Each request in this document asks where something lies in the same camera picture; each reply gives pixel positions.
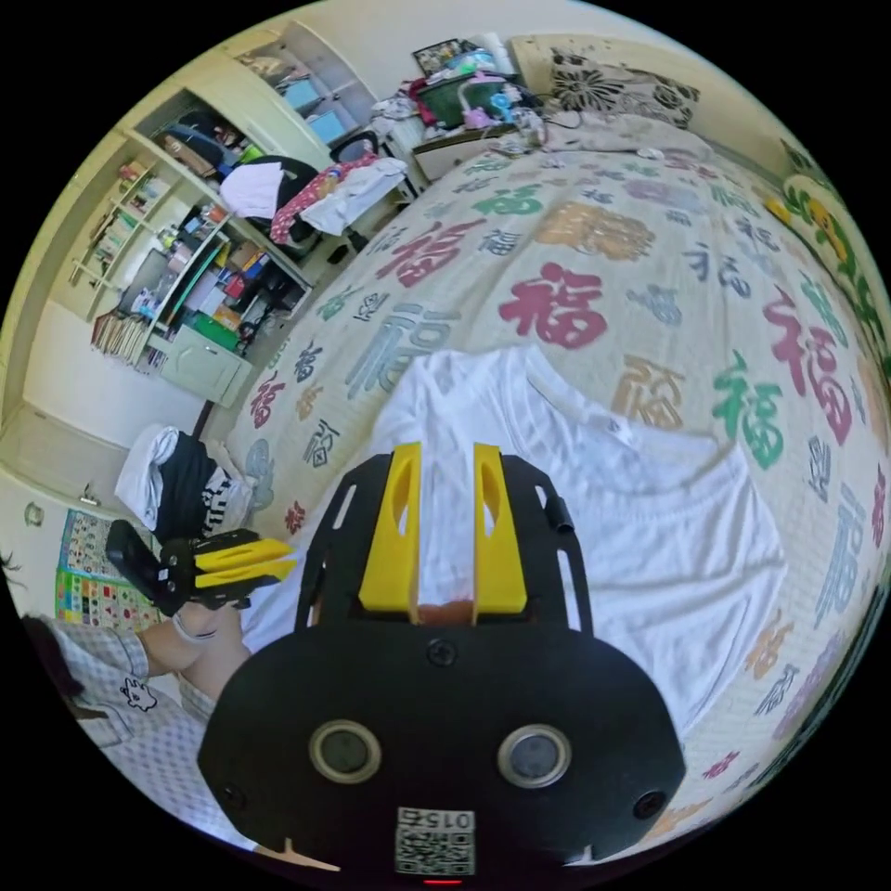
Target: checkered pajamas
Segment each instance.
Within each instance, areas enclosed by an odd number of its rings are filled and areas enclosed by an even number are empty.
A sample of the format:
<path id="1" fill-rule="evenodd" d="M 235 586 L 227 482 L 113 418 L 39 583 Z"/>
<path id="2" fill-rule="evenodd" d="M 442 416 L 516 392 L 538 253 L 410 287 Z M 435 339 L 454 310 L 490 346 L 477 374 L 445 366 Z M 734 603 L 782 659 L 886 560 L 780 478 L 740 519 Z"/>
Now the checkered pajamas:
<path id="1" fill-rule="evenodd" d="M 72 676 L 84 685 L 76 704 L 105 718 L 80 726 L 147 798 L 195 829 L 253 850 L 214 800 L 198 769 L 213 701 L 180 679 L 183 705 L 149 686 L 149 662 L 133 631 L 47 621 Z"/>

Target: picture frame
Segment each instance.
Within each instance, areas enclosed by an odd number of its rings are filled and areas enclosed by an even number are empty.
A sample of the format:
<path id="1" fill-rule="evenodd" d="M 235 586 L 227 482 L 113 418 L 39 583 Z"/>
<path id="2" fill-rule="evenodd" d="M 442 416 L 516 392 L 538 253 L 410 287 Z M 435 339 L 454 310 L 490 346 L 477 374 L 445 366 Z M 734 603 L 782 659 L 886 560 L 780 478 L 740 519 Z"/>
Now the picture frame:
<path id="1" fill-rule="evenodd" d="M 451 40 L 424 46 L 411 55 L 415 57 L 418 67 L 424 72 L 424 77 L 431 77 L 441 71 L 451 58 L 460 56 L 463 51 L 463 41 L 453 37 Z"/>

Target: door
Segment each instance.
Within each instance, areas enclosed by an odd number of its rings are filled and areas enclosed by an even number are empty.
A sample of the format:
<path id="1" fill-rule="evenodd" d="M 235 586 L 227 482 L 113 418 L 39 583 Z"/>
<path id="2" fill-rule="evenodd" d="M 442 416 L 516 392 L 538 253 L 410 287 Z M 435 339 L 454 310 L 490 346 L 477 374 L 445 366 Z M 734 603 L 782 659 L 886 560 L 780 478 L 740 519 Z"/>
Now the door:
<path id="1" fill-rule="evenodd" d="M 269 154 L 286 155 L 324 170 L 328 149 L 303 118 L 249 68 L 215 48 L 174 75 Z"/>
<path id="2" fill-rule="evenodd" d="M 0 434 L 0 462 L 13 475 L 94 513 L 130 515 L 114 495 L 126 459 L 127 449 L 75 430 L 28 403 L 19 406 Z"/>
<path id="3" fill-rule="evenodd" d="M 249 363 L 185 326 L 161 367 L 170 383 L 209 402 L 219 402 L 242 365 Z"/>

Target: pink toy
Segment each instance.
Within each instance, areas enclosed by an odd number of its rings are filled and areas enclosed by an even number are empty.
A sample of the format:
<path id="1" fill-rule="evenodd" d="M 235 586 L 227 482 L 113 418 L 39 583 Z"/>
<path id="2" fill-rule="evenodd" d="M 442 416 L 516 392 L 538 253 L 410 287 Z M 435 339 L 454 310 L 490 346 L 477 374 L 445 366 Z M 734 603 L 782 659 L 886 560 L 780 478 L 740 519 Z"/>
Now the pink toy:
<path id="1" fill-rule="evenodd" d="M 495 126 L 498 121 L 490 118 L 482 108 L 472 109 L 464 98 L 464 91 L 474 84 L 505 84 L 503 77 L 494 74 L 486 74 L 477 69 L 476 73 L 458 89 L 458 100 L 464 109 L 464 126 L 468 130 L 484 130 L 486 127 Z"/>

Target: white t-shirt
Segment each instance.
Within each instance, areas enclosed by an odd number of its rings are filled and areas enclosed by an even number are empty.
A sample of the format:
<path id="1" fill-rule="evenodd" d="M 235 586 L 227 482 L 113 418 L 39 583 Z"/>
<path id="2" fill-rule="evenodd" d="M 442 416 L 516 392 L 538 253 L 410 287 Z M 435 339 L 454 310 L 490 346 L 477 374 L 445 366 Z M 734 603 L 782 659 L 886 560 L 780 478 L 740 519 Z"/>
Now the white t-shirt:
<path id="1" fill-rule="evenodd" d="M 277 161 L 242 164 L 220 186 L 220 198 L 236 216 L 271 220 L 278 210 L 278 187 L 284 174 Z"/>
<path id="2" fill-rule="evenodd" d="M 473 445 L 518 455 L 572 515 L 594 633 L 648 673 L 689 732 L 754 646 L 787 568 L 742 451 L 614 415 L 535 346 L 415 359 L 350 467 L 411 442 L 422 443 L 419 601 L 472 597 Z M 338 482 L 295 537 L 298 553 Z M 254 595 L 242 619 L 252 652 L 293 629 L 302 571 Z M 577 613 L 574 595 L 567 607 Z"/>

